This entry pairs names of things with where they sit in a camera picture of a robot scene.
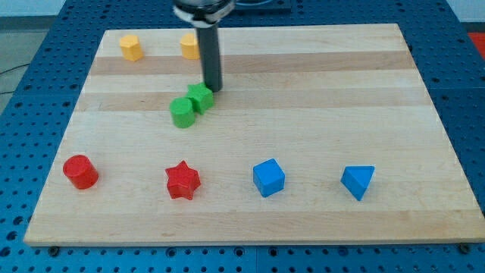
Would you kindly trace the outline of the robot arm flange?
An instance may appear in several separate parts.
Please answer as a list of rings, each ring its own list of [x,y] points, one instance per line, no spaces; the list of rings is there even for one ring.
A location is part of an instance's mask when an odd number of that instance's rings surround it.
[[[218,24],[235,7],[235,0],[173,0],[174,13],[195,28]]]

